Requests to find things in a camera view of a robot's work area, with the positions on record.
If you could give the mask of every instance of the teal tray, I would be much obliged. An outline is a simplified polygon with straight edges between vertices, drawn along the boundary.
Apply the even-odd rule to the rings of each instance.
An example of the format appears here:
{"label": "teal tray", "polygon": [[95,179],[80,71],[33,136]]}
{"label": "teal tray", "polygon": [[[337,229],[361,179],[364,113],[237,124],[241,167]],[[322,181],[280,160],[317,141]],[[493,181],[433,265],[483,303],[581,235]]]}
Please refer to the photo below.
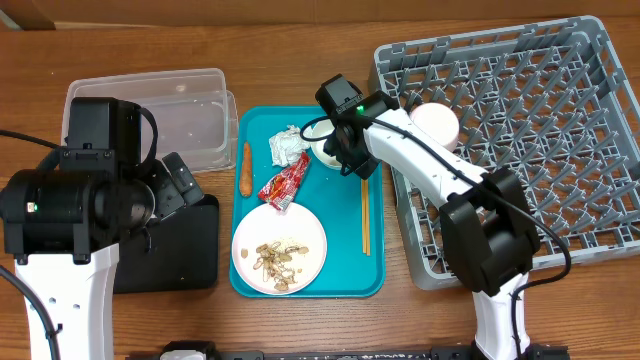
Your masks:
{"label": "teal tray", "polygon": [[[324,112],[317,106],[260,106],[242,117],[238,131],[232,241],[242,218],[263,204],[258,199],[262,186],[282,170],[279,166],[271,165],[269,138],[286,130],[287,125],[302,127],[309,120],[322,115]],[[251,145],[253,158],[253,194],[249,198],[242,197],[238,190],[245,141]],[[236,271],[232,258],[229,278],[231,285],[241,295],[252,298],[367,297],[375,294],[384,283],[384,209],[380,167],[369,178],[371,256],[366,256],[362,253],[360,178],[356,175],[340,176],[338,170],[324,166],[311,149],[308,154],[311,163],[294,202],[309,209],[324,227],[327,235],[324,267],[306,288],[291,295],[273,296],[257,292],[247,285]]]}

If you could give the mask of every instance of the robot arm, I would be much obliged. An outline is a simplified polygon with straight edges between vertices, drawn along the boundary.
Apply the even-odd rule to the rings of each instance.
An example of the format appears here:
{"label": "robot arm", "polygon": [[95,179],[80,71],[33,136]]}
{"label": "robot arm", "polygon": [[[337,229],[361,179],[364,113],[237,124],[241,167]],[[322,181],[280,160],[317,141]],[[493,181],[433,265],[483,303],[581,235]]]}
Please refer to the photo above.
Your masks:
{"label": "robot arm", "polygon": [[[388,110],[377,117],[388,124],[408,130],[421,141],[434,149],[450,164],[465,173],[469,178],[481,183],[486,171],[461,160],[449,152],[431,136],[423,132],[420,124],[414,123],[403,109]],[[373,124],[363,131],[367,149],[377,159],[396,168],[411,183],[420,189],[437,208],[448,202],[451,194],[462,195],[471,190],[471,185],[455,178],[449,170],[430,156],[415,142],[404,138],[396,131]],[[511,293],[525,284],[528,273],[517,274],[500,287],[500,291],[489,296],[484,291],[473,292],[478,329],[475,346],[490,360],[512,360],[516,358],[516,348],[511,328]],[[524,301],[517,304],[517,324],[520,347],[526,349],[530,340],[524,326]]]}
{"label": "robot arm", "polygon": [[[140,158],[140,115],[154,140]],[[2,190],[5,251],[16,275],[43,304],[63,360],[113,359],[112,297],[119,243],[203,197],[171,153],[156,160],[148,110],[113,98],[71,104],[67,147]],[[51,359],[40,315],[26,300],[31,356]]]}
{"label": "robot arm", "polygon": [[[475,348],[481,358],[515,359],[511,293],[527,282],[540,242],[532,224],[494,204],[483,191],[528,210],[517,177],[507,169],[489,174],[462,160],[423,131],[424,124],[412,121],[395,100],[381,92],[364,98],[341,75],[324,83],[316,99],[335,127],[324,151],[342,163],[343,175],[355,172],[366,179],[379,161],[385,161],[439,209],[446,260],[462,284],[473,291],[478,322]],[[425,146],[476,185],[456,177]],[[481,222],[476,214],[479,208],[494,213]],[[517,302],[516,324],[520,348],[526,349],[529,337],[523,301]]]}

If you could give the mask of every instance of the white bowl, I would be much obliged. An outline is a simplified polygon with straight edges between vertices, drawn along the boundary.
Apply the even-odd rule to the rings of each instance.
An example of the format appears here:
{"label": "white bowl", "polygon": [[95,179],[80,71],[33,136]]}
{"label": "white bowl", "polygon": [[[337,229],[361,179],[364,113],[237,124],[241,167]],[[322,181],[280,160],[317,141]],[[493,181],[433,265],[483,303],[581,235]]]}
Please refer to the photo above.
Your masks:
{"label": "white bowl", "polygon": [[[313,129],[311,130],[310,137],[319,138],[322,136],[327,136],[331,134],[334,130],[335,128],[333,127],[331,120],[322,120],[313,127]],[[342,164],[340,164],[340,162],[336,160],[335,156],[329,156],[324,152],[323,148],[324,148],[325,142],[327,142],[327,140],[320,140],[320,141],[311,143],[311,151],[318,158],[318,160],[320,160],[320,162],[322,162],[329,169],[334,169],[334,170],[342,169]]]}

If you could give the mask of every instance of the carrot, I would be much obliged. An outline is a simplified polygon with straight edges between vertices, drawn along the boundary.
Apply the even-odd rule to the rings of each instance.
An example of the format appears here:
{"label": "carrot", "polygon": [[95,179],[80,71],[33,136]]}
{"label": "carrot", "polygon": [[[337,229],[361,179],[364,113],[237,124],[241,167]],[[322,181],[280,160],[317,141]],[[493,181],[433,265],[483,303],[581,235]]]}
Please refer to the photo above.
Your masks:
{"label": "carrot", "polygon": [[242,161],[242,171],[240,172],[240,194],[244,197],[251,196],[253,191],[253,174],[251,165],[251,147],[249,143],[244,143],[244,156]]}

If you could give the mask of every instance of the white plate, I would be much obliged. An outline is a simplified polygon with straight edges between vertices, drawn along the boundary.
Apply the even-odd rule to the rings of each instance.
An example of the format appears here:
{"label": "white plate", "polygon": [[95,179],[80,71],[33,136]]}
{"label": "white plate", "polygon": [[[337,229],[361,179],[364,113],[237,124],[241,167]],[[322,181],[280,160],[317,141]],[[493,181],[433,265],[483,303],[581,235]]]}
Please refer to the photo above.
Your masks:
{"label": "white plate", "polygon": [[[289,285],[287,291],[274,289],[273,279],[263,281],[262,268],[253,269],[260,257],[256,248],[276,241],[282,243],[281,248],[291,245],[309,248],[307,254],[292,254],[293,260],[287,265],[302,269],[302,272],[296,272],[297,284]],[[246,259],[241,256],[242,249],[249,253]],[[304,206],[291,203],[285,212],[281,212],[263,204],[251,210],[236,228],[231,257],[240,277],[253,289],[269,295],[288,295],[302,290],[318,276],[327,257],[327,237],[318,218]]]}

